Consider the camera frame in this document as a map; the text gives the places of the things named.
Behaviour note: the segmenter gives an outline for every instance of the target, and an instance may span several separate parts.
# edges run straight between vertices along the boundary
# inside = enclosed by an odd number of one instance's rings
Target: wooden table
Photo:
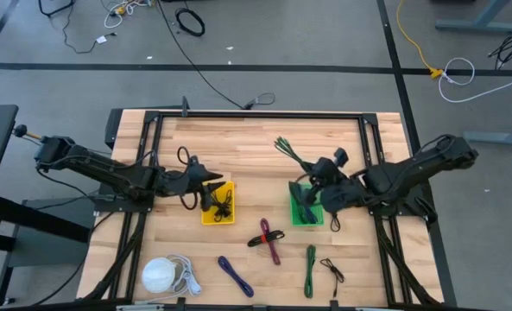
[[[123,111],[113,159],[127,163],[136,159],[144,112]],[[386,160],[398,162],[409,157],[400,115],[377,113],[377,116]],[[224,180],[234,181],[236,223],[201,225],[199,209],[187,211],[178,198],[157,198],[143,236],[135,300],[162,296],[150,294],[142,286],[140,275],[144,265],[152,258],[180,253],[190,257],[202,286],[200,296],[186,297],[187,304],[328,306],[334,276],[319,264],[319,260],[329,257],[345,276],[345,282],[338,286],[340,306],[387,306],[375,225],[367,209],[350,208],[339,213],[340,232],[331,232],[328,213],[325,213],[323,226],[291,225],[288,181],[301,175],[301,169],[297,162],[275,149],[273,142],[278,136],[286,137],[306,161],[315,162],[320,156],[332,157],[336,148],[342,147],[350,157],[343,168],[345,173],[354,173],[364,167],[357,123],[351,120],[164,119],[158,151],[160,164],[166,168],[184,169],[176,158],[177,149],[184,145],[209,170],[223,174]],[[376,163],[376,155],[371,155]],[[246,246],[250,238],[261,234],[261,218],[269,221],[271,230],[280,229],[286,233],[276,245],[281,257],[280,266],[273,264],[267,245]],[[123,214],[117,213],[92,235],[78,297],[89,293],[113,262],[122,222]],[[442,301],[426,224],[417,217],[398,217],[398,222],[409,268],[428,292]],[[307,299],[303,293],[309,244],[317,248],[313,299]],[[219,268],[217,258],[222,255],[254,288],[253,298],[246,297]],[[399,278],[395,266],[390,265],[396,297],[401,301]],[[125,264],[118,296],[124,295],[128,267],[129,264]],[[175,303],[176,299],[162,301],[165,302]]]

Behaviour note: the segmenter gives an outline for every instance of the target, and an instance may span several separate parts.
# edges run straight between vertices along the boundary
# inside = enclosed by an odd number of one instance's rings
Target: green wire bundle
[[[309,245],[307,247],[307,273],[306,273],[306,284],[304,286],[304,295],[307,298],[313,298],[313,278],[312,270],[313,264],[315,263],[315,246]]]

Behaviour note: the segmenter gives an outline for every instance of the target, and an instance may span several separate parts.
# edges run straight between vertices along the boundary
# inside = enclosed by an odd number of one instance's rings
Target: yellow basket
[[[227,181],[223,186],[218,188],[215,192],[219,202],[223,202],[226,198],[227,192],[231,190],[231,216],[215,221],[215,212],[218,210],[217,206],[210,206],[210,210],[202,212],[202,225],[230,225],[235,223],[235,184],[232,181]]]

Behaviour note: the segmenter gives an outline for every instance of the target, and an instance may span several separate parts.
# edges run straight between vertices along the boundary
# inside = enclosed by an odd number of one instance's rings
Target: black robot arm
[[[337,169],[334,174],[338,182],[319,185],[321,204],[329,213],[352,206],[376,208],[395,204],[412,187],[441,171],[471,167],[477,156],[464,138],[443,135],[402,162],[373,165],[350,177]]]
[[[198,157],[190,156],[185,147],[180,147],[177,152],[180,161],[186,165],[185,170],[180,172],[167,171],[159,166],[154,151],[149,151],[139,161],[127,165],[79,146],[69,137],[43,136],[40,142],[41,147],[35,155],[38,170],[47,172],[50,169],[68,168],[112,187],[117,194],[135,202],[152,200],[154,195],[168,197],[199,194],[202,209],[207,210],[212,202],[211,192],[224,184],[204,184],[223,176],[207,171],[199,163]],[[180,158],[181,151],[186,154],[185,161]],[[147,156],[155,157],[154,166],[142,165],[142,160]]]

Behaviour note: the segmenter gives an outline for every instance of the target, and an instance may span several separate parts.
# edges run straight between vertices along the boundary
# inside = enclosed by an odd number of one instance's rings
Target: desk leg
[[[89,241],[89,234],[91,232],[89,228],[82,225],[36,211],[1,197],[0,219],[81,243]]]
[[[484,30],[490,32],[502,32],[512,34],[512,24],[504,22],[492,22],[497,13],[509,3],[509,0],[491,0],[490,4],[480,14],[480,16],[472,21],[459,21],[459,20],[438,20],[436,22],[436,29],[450,29],[450,30]]]

